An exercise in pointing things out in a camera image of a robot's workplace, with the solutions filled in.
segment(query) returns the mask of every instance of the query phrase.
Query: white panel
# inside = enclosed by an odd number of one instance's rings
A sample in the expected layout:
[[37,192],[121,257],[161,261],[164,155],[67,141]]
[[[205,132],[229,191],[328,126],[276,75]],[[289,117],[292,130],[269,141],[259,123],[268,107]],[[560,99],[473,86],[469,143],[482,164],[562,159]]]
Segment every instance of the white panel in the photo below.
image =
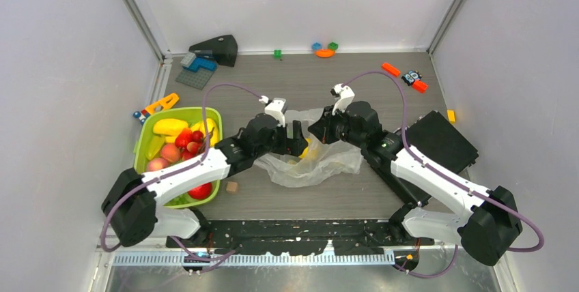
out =
[[[510,254],[520,291],[576,291],[579,236],[577,0],[466,0],[435,61],[457,128],[479,149],[469,173],[510,189],[546,236]],[[524,225],[514,246],[537,239]]]
[[314,42],[332,41],[340,50],[426,49],[451,2],[137,0],[172,53],[225,33],[236,37],[241,51],[309,50]]
[[0,0],[0,290],[85,291],[156,58],[121,0]]

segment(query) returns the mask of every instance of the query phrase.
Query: plastic bag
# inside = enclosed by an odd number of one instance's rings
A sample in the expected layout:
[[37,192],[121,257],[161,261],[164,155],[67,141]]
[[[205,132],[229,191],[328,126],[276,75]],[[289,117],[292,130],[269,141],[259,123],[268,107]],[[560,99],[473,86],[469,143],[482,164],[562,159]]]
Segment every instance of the plastic bag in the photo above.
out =
[[254,164],[267,170],[274,183],[288,188],[317,185],[339,173],[359,173],[362,163],[359,148],[341,141],[325,145],[307,131],[321,116],[322,109],[289,110],[285,113],[289,127],[293,120],[301,121],[303,134],[310,140],[308,153],[303,159],[266,154],[254,161]]

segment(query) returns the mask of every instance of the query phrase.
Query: purple cable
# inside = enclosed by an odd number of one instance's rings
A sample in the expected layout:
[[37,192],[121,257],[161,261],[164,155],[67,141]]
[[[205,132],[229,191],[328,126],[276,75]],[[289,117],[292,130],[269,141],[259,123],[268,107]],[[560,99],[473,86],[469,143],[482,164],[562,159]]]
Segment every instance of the purple cable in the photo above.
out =
[[[420,273],[408,272],[408,275],[418,277],[418,278],[437,278],[437,277],[440,277],[440,276],[446,274],[449,270],[451,270],[451,268],[454,266],[454,263],[456,262],[457,256],[458,256],[458,246],[454,246],[454,255],[453,255],[453,258],[451,259],[451,262],[440,273],[432,274],[432,275],[425,275],[425,274],[420,274]],[[406,269],[404,268],[405,264],[406,264],[406,261],[404,261],[404,263],[402,263],[402,266],[394,264],[394,267],[401,272],[406,272]]]
[[[207,127],[207,110],[206,110],[206,104],[207,104],[207,98],[209,96],[209,93],[211,91],[213,91],[214,89],[216,89],[217,87],[220,86],[232,86],[232,87],[237,87],[239,89],[243,89],[251,94],[253,94],[255,97],[261,99],[262,96],[259,95],[257,92],[253,91],[252,89],[249,89],[248,87],[242,86],[242,85],[238,85],[238,84],[234,84],[234,83],[222,83],[222,84],[217,84],[212,86],[211,88],[209,88],[209,90],[207,90],[207,92],[205,93],[205,95],[203,96],[203,103],[201,105],[201,112],[203,115],[203,127],[205,128],[205,131],[208,131],[208,127]],[[189,166],[185,166],[179,170],[173,171],[171,173],[166,173],[164,175],[161,175],[160,177],[155,177],[149,181],[146,181],[144,183],[142,183],[141,185],[137,186],[136,188],[133,188],[131,191],[127,192],[127,194],[125,194],[121,199],[119,199],[119,201],[117,201],[117,203],[115,203],[115,205],[111,208],[111,210],[109,211],[109,214],[107,215],[107,217],[104,220],[104,224],[102,225],[102,230],[100,232],[100,247],[105,251],[105,252],[113,252],[115,250],[117,250],[121,244],[117,244],[113,247],[108,247],[107,246],[107,228],[109,227],[109,225],[111,224],[111,220],[115,214],[115,212],[121,207],[121,205],[127,201],[130,197],[132,197],[135,193],[137,193],[138,191],[146,188],[147,186],[156,183],[158,181],[161,181],[164,178],[168,178],[180,173],[183,173],[184,171],[188,171],[190,169],[195,168],[196,166],[199,166],[206,158],[207,155],[209,153],[209,148],[210,148],[210,139],[211,136],[213,134],[213,131],[211,131],[210,133],[208,133],[208,135],[205,137],[205,150],[203,152],[203,154],[201,155],[201,159],[199,159],[198,161],[192,163]],[[177,245],[179,245],[180,248],[182,248],[185,252],[187,252],[190,257],[192,259],[198,260],[198,261],[207,261],[206,258],[201,258],[201,257],[197,257],[195,256],[193,253],[191,253],[182,243],[181,241],[179,241],[178,239],[176,239],[175,237],[172,237],[173,240],[175,240],[175,242],[177,242]],[[216,257],[215,259],[220,259],[220,262],[218,262],[216,265],[221,264],[223,261],[225,261],[227,258],[229,258],[229,256],[231,256],[231,254],[233,254],[235,251],[232,252],[228,252],[227,254],[220,256],[220,257]],[[213,270],[214,267],[210,267],[208,269],[204,269],[203,271],[200,271],[201,273],[203,272],[210,272],[211,270]]]
[[[355,76],[354,78],[350,79],[348,82],[342,84],[342,86],[346,86],[349,85],[351,82],[355,81],[356,79],[368,75],[368,74],[381,74],[384,75],[386,77],[388,77],[391,81],[394,82],[394,84],[396,85],[396,87],[398,88],[398,91],[400,92],[400,96],[402,97],[402,143],[404,144],[404,149],[406,149],[406,151],[418,162],[420,162],[422,165],[424,165],[422,159],[420,157],[418,157],[414,152],[412,152],[412,150],[410,149],[410,146],[408,145],[408,142],[406,141],[406,97],[404,95],[404,91],[402,90],[402,86],[396,81],[396,79],[387,74],[386,72],[382,72],[382,71],[372,71],[372,72],[364,72],[362,74],[359,74],[358,76]],[[451,182],[453,185],[457,186],[458,188],[460,188],[463,191],[469,192],[469,189],[462,185],[461,183],[459,183],[458,181],[455,181],[454,179],[452,179],[451,177],[448,177],[447,175],[445,175],[443,172],[439,171],[438,169],[434,168],[433,166],[429,165],[429,164],[425,164],[425,167],[430,169],[431,171],[433,171],[435,174],[437,174],[438,176],[444,178],[445,180]],[[481,193],[478,193],[476,191],[472,192],[472,195],[483,199],[484,201],[491,203],[492,205],[501,208],[502,210],[508,212],[509,214],[515,216],[516,218],[519,218],[522,222],[525,222],[527,225],[529,225],[530,228],[532,228],[535,233],[537,234],[537,237],[539,238],[539,242],[537,243],[536,246],[532,246],[530,248],[508,248],[508,251],[513,251],[513,252],[533,252],[533,251],[537,251],[540,250],[541,248],[543,248],[543,245],[545,244],[545,237],[543,236],[543,233],[541,232],[541,230],[539,229],[539,227],[537,227],[537,225],[535,225],[533,222],[531,222],[527,217],[519,214],[518,212],[516,212],[515,210],[512,210],[511,208],[489,198],[488,196],[482,195]]]

